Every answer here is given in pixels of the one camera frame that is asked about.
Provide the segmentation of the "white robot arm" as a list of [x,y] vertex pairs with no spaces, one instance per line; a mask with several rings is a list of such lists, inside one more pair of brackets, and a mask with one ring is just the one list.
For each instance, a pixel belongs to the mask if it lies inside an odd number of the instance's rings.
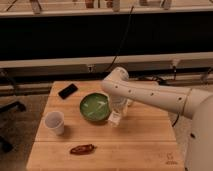
[[185,170],[213,171],[213,92],[131,82],[122,67],[105,77],[101,88],[108,94],[112,110],[121,112],[131,99],[191,119]]

